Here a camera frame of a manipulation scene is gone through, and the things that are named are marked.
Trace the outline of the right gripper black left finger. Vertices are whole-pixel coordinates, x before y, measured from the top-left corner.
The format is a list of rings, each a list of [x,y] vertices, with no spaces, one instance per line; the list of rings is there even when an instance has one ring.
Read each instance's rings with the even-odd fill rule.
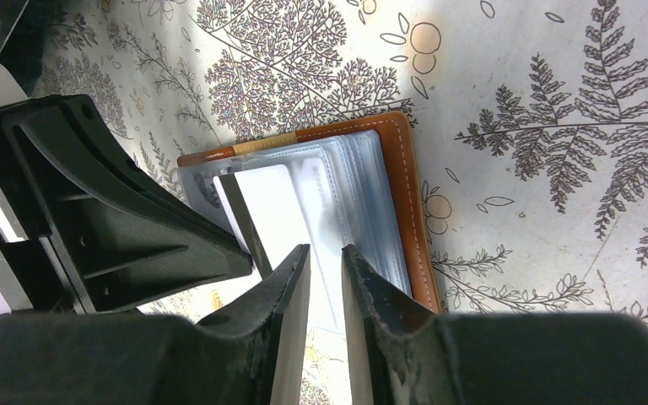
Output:
[[[0,316],[0,404],[296,404],[310,248],[199,322]]]

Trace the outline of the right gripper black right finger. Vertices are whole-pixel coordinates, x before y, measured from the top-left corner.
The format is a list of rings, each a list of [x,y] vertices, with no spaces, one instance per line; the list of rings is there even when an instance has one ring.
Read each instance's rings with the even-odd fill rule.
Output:
[[[648,328],[605,313],[438,315],[342,250],[355,404],[648,404]]]

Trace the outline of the white magnetic stripe card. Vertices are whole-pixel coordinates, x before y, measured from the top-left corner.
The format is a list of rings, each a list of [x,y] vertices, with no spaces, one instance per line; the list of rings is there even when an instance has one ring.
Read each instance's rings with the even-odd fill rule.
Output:
[[[276,268],[299,244],[310,246],[309,324],[335,327],[337,320],[321,275],[319,255],[289,168],[269,165],[240,170],[218,175],[213,183],[230,228],[243,250],[252,255],[258,270]]]

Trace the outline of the brown leather card holder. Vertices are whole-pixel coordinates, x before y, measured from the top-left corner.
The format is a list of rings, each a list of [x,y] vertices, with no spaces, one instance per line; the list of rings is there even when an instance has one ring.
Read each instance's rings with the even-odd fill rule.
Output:
[[[441,312],[441,299],[438,294],[435,271],[430,261],[429,242],[422,212],[423,202],[419,195],[419,178],[412,127],[408,117],[401,111],[390,111],[350,121],[300,129],[233,146],[184,154],[177,158],[177,164],[180,167],[187,167],[259,150],[349,135],[364,130],[375,131],[380,139],[413,298],[423,307],[434,313],[439,313]]]

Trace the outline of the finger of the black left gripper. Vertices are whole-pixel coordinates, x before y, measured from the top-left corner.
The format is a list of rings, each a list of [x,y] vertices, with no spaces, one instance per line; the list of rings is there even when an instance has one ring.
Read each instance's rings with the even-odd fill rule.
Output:
[[[3,130],[17,217],[85,313],[127,311],[251,272],[235,238],[141,170],[86,95],[32,100]]]

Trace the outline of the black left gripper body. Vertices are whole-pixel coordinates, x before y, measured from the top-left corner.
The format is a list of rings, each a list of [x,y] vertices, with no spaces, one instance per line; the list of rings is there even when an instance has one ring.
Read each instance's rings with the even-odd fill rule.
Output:
[[[32,140],[78,141],[87,122],[83,94],[31,97],[61,11],[59,1],[0,1],[0,313],[85,310],[60,236],[82,224],[86,193]]]

